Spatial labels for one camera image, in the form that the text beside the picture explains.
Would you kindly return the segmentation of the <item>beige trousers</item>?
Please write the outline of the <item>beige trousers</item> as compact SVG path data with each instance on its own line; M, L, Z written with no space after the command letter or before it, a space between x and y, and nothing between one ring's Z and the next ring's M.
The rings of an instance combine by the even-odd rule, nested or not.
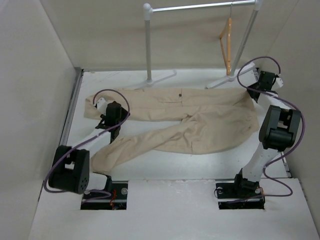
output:
M151 150L190 155L227 151L259 129L254 103L242 88L105 91L85 99L85 118L100 118L96 99L128 108L131 121L173 122L166 128L118 137L104 146L90 161L92 170L103 174Z

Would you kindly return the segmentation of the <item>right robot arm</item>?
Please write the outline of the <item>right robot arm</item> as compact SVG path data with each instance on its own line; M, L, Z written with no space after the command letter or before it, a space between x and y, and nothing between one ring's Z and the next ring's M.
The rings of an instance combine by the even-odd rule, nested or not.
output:
M257 82L246 88L250 97L266 109L266 115L258 133L259 144L255 153L234 178L231 190L236 198L263 198L265 195L257 190L261 177L266 175L266 168L279 161L280 153L293 150L302 140L298 130L305 129L303 114L273 90L279 83L277 74L262 71Z

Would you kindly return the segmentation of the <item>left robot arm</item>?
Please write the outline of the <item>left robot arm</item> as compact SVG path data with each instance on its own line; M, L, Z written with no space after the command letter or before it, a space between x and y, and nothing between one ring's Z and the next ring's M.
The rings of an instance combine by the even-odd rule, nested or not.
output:
M113 101L106 106L105 113L98 114L99 123L83 140L73 146L58 146L52 167L44 180L45 190L50 192L49 188L53 188L55 193L79 195L88 190L91 158L118 137L121 125L129 116L129 109Z

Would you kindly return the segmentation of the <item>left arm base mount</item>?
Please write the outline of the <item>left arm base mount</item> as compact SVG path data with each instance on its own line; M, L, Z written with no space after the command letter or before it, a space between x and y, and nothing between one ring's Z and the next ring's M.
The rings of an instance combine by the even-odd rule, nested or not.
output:
M104 190L85 191L82 196L81 210L126 210L128 198L128 181L107 183Z

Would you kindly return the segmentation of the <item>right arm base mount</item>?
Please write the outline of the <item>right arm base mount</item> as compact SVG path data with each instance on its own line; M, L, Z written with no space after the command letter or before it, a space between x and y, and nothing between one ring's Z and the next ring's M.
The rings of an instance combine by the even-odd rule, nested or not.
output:
M214 194L220 210L264 210L265 197L258 182L243 186L235 181L215 183Z

